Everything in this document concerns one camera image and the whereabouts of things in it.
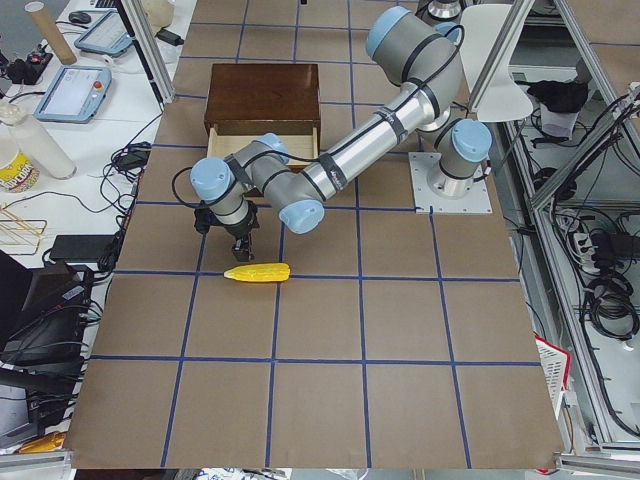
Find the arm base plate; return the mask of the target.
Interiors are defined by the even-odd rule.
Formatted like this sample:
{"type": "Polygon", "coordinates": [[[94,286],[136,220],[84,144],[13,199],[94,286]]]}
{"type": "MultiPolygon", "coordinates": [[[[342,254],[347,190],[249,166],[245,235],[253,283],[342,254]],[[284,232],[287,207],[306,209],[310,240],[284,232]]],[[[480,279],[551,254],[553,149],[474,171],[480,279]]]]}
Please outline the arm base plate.
{"type": "Polygon", "coordinates": [[[418,214],[489,215],[493,213],[481,166],[467,179],[448,177],[440,168],[439,153],[410,152],[410,176],[418,214]]]}

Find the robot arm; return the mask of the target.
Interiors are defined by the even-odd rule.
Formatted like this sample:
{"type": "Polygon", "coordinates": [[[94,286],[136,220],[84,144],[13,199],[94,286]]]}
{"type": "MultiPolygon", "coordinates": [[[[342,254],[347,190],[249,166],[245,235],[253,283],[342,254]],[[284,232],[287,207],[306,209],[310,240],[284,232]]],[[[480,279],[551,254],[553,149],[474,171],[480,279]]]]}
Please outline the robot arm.
{"type": "Polygon", "coordinates": [[[286,146],[273,133],[224,159],[199,160],[190,171],[200,199],[193,208],[196,231],[224,228],[234,238],[235,258],[248,262],[259,222],[246,192],[257,189],[291,232],[308,233],[323,220],[324,202],[413,132],[434,135],[441,152],[430,188],[444,198],[461,197],[492,145],[483,123],[450,112],[463,79],[465,37],[461,25],[431,26],[401,6],[386,10],[368,33],[366,52],[399,87],[398,96],[298,173],[288,167],[286,146]]]}

